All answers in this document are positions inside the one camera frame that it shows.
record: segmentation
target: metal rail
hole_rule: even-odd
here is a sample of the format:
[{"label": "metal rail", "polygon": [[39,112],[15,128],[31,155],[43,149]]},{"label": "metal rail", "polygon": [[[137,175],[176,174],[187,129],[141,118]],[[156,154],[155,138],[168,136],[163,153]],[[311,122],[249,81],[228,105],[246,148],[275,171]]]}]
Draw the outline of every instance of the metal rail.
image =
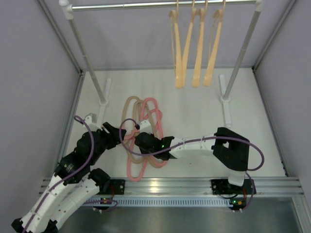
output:
[{"label": "metal rail", "polygon": [[[226,4],[255,4],[257,0],[227,0]],[[196,1],[195,6],[202,6],[205,1]],[[209,0],[209,5],[222,5],[223,0]],[[179,1],[179,6],[192,6],[192,1]],[[73,11],[98,11],[98,10],[116,10],[116,9],[137,9],[137,8],[159,8],[176,7],[176,1],[145,2],[145,3],[124,3],[111,5],[89,5],[72,6]]]},{"label": "metal rail", "polygon": [[[211,180],[215,178],[143,178],[140,182],[125,179],[124,197],[206,197],[213,195]],[[303,197],[304,193],[298,178],[295,177],[260,177],[253,178],[257,194],[254,197]],[[41,195],[50,182],[43,180]]]}]

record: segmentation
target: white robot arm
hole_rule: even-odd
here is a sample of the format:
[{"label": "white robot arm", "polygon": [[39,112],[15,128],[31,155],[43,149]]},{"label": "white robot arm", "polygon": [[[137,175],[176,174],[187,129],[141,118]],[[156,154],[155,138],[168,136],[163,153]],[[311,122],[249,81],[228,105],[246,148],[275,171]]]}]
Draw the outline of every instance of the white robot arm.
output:
[{"label": "white robot arm", "polygon": [[61,229],[67,219],[89,198],[108,188],[109,180],[109,175],[100,168],[92,170],[88,178],[80,182],[78,188],[56,207],[50,224],[54,224],[57,230]]},{"label": "white robot arm", "polygon": [[[107,189],[110,177],[99,168],[90,172],[90,166],[96,163],[105,150],[120,144],[126,130],[114,128],[107,122],[103,124],[106,130],[100,129],[93,123],[92,115],[87,116],[83,123],[96,131],[83,134],[74,151],[59,162],[41,198],[23,218],[13,221],[12,227],[16,232],[56,233],[87,199]],[[218,128],[215,133],[217,138],[212,140],[205,140],[205,138],[211,139],[215,136],[204,136],[201,139],[179,139],[169,136],[160,140],[152,134],[148,121],[142,121],[137,127],[140,128],[140,133],[136,137],[135,145],[139,147],[142,154],[157,152],[155,157],[162,160],[181,159],[186,156],[215,156],[229,169],[228,183],[243,186],[249,153],[249,145],[245,143],[248,141],[246,138],[227,128]],[[94,151],[92,156],[88,157],[91,151],[90,132],[94,141]],[[240,142],[230,140],[232,138],[239,139]],[[88,161],[87,166],[81,169],[86,161]],[[89,172],[88,178],[81,182]],[[77,184],[79,187],[68,195]]]},{"label": "white robot arm", "polygon": [[164,137],[159,140],[153,136],[151,125],[148,121],[142,121],[139,128],[140,134],[136,137],[135,145],[140,148],[141,153],[153,153],[172,148],[171,150],[155,155],[155,157],[162,160],[169,160],[195,156],[213,156],[218,158],[229,169],[229,184],[236,186],[243,185],[248,168],[249,145],[228,139],[204,139],[226,137],[249,142],[248,139],[241,135],[227,128],[218,128],[217,133],[202,136],[201,140],[197,138],[180,139],[173,136]]}]

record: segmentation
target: plastic hanger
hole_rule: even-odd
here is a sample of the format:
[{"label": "plastic hanger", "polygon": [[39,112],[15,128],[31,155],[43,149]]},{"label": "plastic hanger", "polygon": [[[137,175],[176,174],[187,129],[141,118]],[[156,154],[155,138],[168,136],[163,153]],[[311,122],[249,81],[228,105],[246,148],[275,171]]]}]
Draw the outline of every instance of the plastic hanger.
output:
[{"label": "plastic hanger", "polygon": [[[220,41],[220,35],[221,35],[221,31],[222,31],[224,12],[225,12],[225,0],[224,0],[223,8],[218,9],[213,15],[214,23],[213,23],[213,27],[212,27],[212,31],[211,31],[210,40],[209,40],[208,64],[207,64],[207,69],[206,69],[206,73],[205,73],[205,77],[204,77],[204,81],[203,81],[204,86],[210,86],[212,83],[212,77],[213,77],[214,67],[215,67],[215,63],[216,63],[217,51],[218,51],[218,46],[219,46],[219,41]],[[216,23],[217,19],[219,19],[218,26],[217,26],[217,32],[216,32],[216,36],[215,36],[213,50],[210,53],[212,34],[214,31],[214,27],[215,27],[215,23]]]},{"label": "plastic hanger", "polygon": [[[175,70],[175,87],[183,87],[183,70],[182,70],[182,58],[181,58],[181,48],[180,48],[180,37],[179,37],[179,27],[178,27],[178,14],[179,14],[179,1],[177,0],[177,11],[171,10],[169,17],[171,18],[171,31],[172,31],[172,50],[173,50],[173,62]],[[176,57],[174,53],[174,36],[173,27],[175,32],[175,45],[176,45]]]},{"label": "plastic hanger", "polygon": [[184,48],[183,59],[182,59],[182,64],[183,64],[183,86],[185,85],[185,82],[186,82],[187,64],[188,64],[188,57],[189,57],[189,49],[190,49],[191,35],[192,35],[192,29],[193,29],[193,22],[194,22],[195,16],[197,15],[197,9],[194,8],[194,3],[195,3],[195,0],[192,1],[191,20],[190,20],[190,24],[189,24],[189,29],[188,29],[187,39],[186,39],[186,43],[185,43],[185,48]]},{"label": "plastic hanger", "polygon": [[201,65],[202,65],[202,55],[203,55],[203,40],[204,40],[204,24],[205,24],[205,16],[207,14],[207,3],[208,0],[205,0],[205,8],[200,8],[197,10],[197,15],[200,16],[200,34],[199,34],[199,42],[198,49],[195,59],[194,65],[194,74],[192,79],[192,86],[199,87],[200,85],[200,75],[201,75]]}]

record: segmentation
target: white floor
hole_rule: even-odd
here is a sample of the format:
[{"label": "white floor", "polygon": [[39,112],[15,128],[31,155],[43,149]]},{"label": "white floor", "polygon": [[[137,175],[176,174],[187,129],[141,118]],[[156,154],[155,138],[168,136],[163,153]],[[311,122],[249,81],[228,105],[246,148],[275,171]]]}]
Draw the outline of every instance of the white floor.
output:
[{"label": "white floor", "polygon": [[[224,74],[227,82],[232,69],[215,69],[210,87],[191,86],[192,70],[187,71],[187,81],[183,89],[175,89],[172,70],[127,70],[97,71],[102,87],[106,78],[112,79],[109,107],[104,121],[119,127],[121,112],[126,99],[136,95],[141,99],[154,97],[163,113],[162,125],[165,136],[201,137],[214,134],[218,127],[224,126],[222,105],[219,101],[220,87],[218,75]],[[240,69],[231,92],[231,130],[248,138],[265,155],[264,166],[251,176],[285,176],[280,156],[269,127],[268,119],[250,68]],[[89,73],[83,84],[77,115],[99,112],[99,99]],[[68,150],[71,152],[76,141],[86,131],[74,123]],[[126,152],[122,146],[106,151],[94,167],[100,167],[111,177],[126,177]],[[260,163],[260,155],[250,149],[249,168]],[[138,175],[140,165],[132,165],[132,174]],[[148,165],[144,177],[224,177],[227,169],[215,157],[195,157],[170,160],[160,169]]]}]

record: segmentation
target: black bracket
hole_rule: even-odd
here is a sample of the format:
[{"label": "black bracket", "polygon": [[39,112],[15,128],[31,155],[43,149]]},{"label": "black bracket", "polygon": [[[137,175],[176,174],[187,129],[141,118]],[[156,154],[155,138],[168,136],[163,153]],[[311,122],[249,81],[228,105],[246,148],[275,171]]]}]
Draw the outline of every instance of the black bracket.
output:
[{"label": "black bracket", "polygon": [[[223,137],[233,137],[237,139],[241,139],[244,141],[249,140],[241,135],[227,129],[224,127],[220,127],[217,130],[215,136],[223,136]],[[216,139],[215,145],[212,146],[213,155],[217,159],[220,160],[227,168],[234,171],[247,171],[248,167],[248,153],[249,153],[249,145],[226,139]]]},{"label": "black bracket", "polygon": [[124,195],[125,180],[111,179],[109,186],[104,192],[99,192],[99,195]]},{"label": "black bracket", "polygon": [[245,179],[243,186],[236,186],[229,184],[228,179],[217,179],[211,180],[212,190],[214,195],[243,195],[243,190],[245,189],[246,194],[252,194],[252,182],[250,179]]}]

